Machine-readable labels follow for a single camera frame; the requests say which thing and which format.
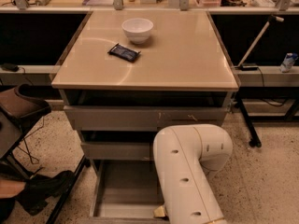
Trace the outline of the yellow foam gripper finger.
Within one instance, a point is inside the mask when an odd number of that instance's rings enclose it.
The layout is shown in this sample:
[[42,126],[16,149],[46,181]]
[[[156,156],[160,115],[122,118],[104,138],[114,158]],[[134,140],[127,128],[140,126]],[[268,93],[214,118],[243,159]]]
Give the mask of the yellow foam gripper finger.
[[153,216],[157,218],[164,218],[167,217],[167,213],[163,205],[157,207],[153,210]]

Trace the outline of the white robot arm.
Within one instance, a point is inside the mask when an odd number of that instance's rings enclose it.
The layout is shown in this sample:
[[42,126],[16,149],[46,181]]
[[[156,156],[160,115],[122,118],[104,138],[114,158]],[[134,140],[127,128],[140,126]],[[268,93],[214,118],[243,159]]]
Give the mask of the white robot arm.
[[231,157],[233,141],[211,124],[169,126],[153,142],[153,158],[170,224],[227,224],[208,183]]

